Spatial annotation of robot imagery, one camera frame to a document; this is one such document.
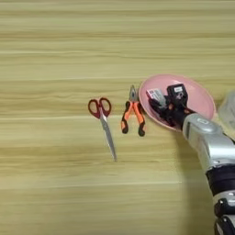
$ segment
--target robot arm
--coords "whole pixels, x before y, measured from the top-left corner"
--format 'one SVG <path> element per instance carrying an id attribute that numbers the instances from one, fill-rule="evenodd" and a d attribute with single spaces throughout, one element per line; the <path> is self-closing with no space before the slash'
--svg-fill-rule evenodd
<path id="1" fill-rule="evenodd" d="M 215 234 L 235 235 L 235 142 L 223 133 L 221 126 L 186 107 L 183 84 L 169 86 L 167 91 L 168 96 L 161 97 L 166 99 L 166 106 L 152 99 L 150 105 L 169 125 L 180 127 L 197 151 L 213 195 Z"/>
<path id="2" fill-rule="evenodd" d="M 185 118 L 183 134 L 197 151 L 213 194 L 216 235 L 235 234 L 235 144 L 218 124 L 194 113 Z"/>

